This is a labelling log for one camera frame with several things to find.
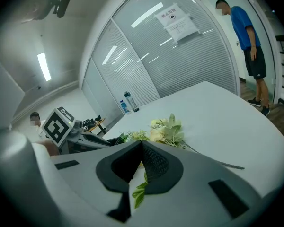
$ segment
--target black rectangular slot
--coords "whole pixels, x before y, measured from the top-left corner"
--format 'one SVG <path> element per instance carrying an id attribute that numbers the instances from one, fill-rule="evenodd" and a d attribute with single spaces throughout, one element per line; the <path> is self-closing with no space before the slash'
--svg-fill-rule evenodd
<path id="1" fill-rule="evenodd" d="M 55 166 L 58 170 L 61 170 L 61 169 L 65 169 L 65 168 L 75 166 L 75 165 L 78 165 L 78 164 L 79 164 L 78 161 L 73 160 L 73 161 L 58 163 L 58 164 L 55 164 Z"/>
<path id="2" fill-rule="evenodd" d="M 216 180 L 208 184 L 232 218 L 240 216 L 249 209 L 224 181 Z"/>

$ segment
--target blue plastic bottle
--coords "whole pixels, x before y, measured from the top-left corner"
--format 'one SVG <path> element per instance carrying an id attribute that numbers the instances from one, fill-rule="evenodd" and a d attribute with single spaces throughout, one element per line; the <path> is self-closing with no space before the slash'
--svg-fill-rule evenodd
<path id="1" fill-rule="evenodd" d="M 124 112 L 126 114 L 130 114 L 131 112 L 128 110 L 126 103 L 123 100 L 121 100 L 120 103 L 121 103 L 121 107 L 123 108 Z"/>

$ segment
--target water bottle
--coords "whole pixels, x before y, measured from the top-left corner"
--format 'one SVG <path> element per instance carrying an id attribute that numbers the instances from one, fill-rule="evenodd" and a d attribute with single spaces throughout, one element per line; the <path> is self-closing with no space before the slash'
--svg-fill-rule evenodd
<path id="1" fill-rule="evenodd" d="M 121 103 L 121 107 L 123 108 L 124 112 L 126 114 L 130 114 L 131 112 L 128 110 L 126 103 L 123 100 L 121 100 L 120 103 Z"/>
<path id="2" fill-rule="evenodd" d="M 131 94 L 129 92 L 124 92 L 124 97 L 127 99 L 129 105 L 133 108 L 134 112 L 139 111 L 139 108 L 137 106 L 137 104 L 134 102 L 133 97 L 131 96 Z"/>

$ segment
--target blue t-shirt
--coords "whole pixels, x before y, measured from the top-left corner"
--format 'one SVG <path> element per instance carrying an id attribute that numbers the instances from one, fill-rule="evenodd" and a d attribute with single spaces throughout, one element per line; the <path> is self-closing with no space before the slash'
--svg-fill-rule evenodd
<path id="1" fill-rule="evenodd" d="M 240 41 L 241 49 L 246 50 L 248 47 L 251 47 L 250 39 L 246 31 L 247 26 L 252 26 L 254 29 L 247 13 L 240 7 L 234 6 L 231 8 L 231 21 L 233 29 L 235 30 L 237 37 Z M 255 32 L 256 47 L 260 46 L 260 40 Z"/>

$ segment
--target seated person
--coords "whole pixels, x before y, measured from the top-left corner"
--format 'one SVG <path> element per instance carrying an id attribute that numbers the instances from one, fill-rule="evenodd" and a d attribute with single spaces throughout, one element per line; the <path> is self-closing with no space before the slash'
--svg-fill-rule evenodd
<path id="1" fill-rule="evenodd" d="M 59 155 L 58 147 L 50 140 L 50 138 L 46 135 L 46 133 L 42 129 L 42 125 L 44 124 L 45 120 L 42 121 L 40 120 L 40 115 L 38 112 L 31 113 L 29 120 L 30 122 L 32 122 L 34 126 L 38 126 L 37 132 L 40 140 L 37 141 L 36 143 L 44 145 L 50 156 Z"/>

